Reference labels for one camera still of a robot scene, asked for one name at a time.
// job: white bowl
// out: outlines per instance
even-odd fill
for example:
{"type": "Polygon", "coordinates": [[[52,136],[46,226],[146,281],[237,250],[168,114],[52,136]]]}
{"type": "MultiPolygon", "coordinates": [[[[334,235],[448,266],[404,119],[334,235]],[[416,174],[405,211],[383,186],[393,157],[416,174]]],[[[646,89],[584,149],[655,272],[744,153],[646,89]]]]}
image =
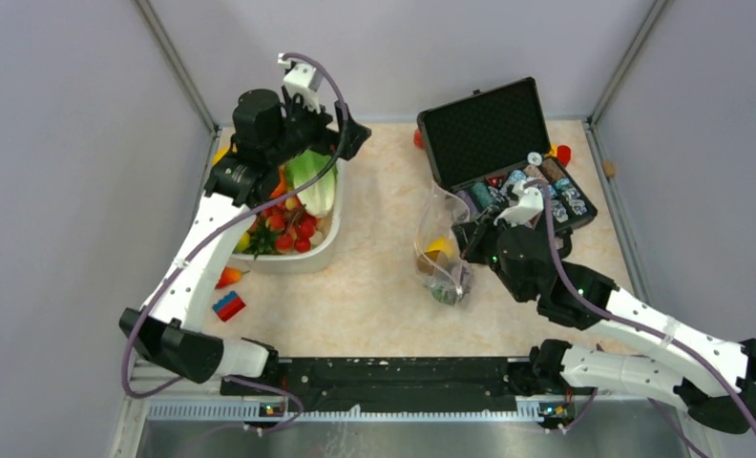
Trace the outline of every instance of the white bowl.
{"type": "Polygon", "coordinates": [[[232,254],[229,266],[241,270],[252,270],[265,274],[310,274],[327,267],[333,260],[336,247],[336,236],[342,225],[342,209],[345,200],[345,168],[347,162],[340,159],[336,162],[336,197],[333,209],[330,211],[330,230],[327,237],[318,246],[307,253],[296,255],[261,255],[254,259],[253,255],[232,254]]]}

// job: case lid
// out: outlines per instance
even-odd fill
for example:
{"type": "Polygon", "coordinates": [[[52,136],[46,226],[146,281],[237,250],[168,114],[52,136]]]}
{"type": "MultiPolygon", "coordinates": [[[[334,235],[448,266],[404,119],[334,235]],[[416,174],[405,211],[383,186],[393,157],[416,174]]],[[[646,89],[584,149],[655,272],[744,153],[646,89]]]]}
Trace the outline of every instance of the case lid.
{"type": "Polygon", "coordinates": [[[550,138],[536,80],[513,84],[426,110],[417,116],[437,183],[455,192],[510,172],[550,138]]]}

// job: lettuce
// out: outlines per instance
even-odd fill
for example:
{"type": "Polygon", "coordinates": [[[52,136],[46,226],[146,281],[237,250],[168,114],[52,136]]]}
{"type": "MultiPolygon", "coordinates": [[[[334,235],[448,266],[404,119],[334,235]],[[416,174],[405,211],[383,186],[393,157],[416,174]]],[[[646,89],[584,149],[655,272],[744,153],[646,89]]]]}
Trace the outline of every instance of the lettuce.
{"type": "MultiPolygon", "coordinates": [[[[309,182],[327,164],[329,157],[322,156],[310,150],[305,150],[299,156],[288,162],[285,176],[288,184],[296,189],[309,182]]],[[[333,209],[333,199],[336,197],[336,167],[334,166],[313,186],[299,194],[300,202],[308,214],[321,218],[333,209]]]]}

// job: metal floor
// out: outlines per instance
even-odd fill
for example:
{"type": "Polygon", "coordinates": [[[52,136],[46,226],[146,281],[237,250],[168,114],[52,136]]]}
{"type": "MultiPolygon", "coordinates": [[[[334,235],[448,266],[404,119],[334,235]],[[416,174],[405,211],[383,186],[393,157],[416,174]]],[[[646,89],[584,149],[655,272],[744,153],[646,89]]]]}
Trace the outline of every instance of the metal floor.
{"type": "Polygon", "coordinates": [[[599,400],[566,435],[532,423],[301,423],[258,438],[207,421],[148,421],[137,458],[677,458],[690,454],[645,401],[599,400]]]}

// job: marble surface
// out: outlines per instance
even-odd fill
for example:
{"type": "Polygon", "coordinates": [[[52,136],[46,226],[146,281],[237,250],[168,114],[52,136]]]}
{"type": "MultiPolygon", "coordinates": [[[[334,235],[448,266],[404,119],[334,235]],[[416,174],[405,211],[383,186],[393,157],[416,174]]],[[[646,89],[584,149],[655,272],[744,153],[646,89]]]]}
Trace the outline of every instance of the marble surface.
{"type": "MultiPolygon", "coordinates": [[[[572,147],[568,171],[598,207],[573,236],[568,260],[630,288],[599,179],[579,121],[547,123],[554,144],[572,147]]],[[[436,302],[414,274],[412,241],[431,187],[426,153],[411,142],[413,124],[374,124],[348,164],[336,255],[314,274],[248,273],[230,288],[247,306],[224,323],[207,307],[204,332],[245,336],[283,356],[517,356],[557,338],[608,351],[623,345],[549,323],[534,302],[517,303],[486,267],[475,266],[467,303],[436,302]]],[[[229,129],[220,147],[228,147],[229,129]]],[[[213,301],[230,288],[215,292],[213,301]]]]}

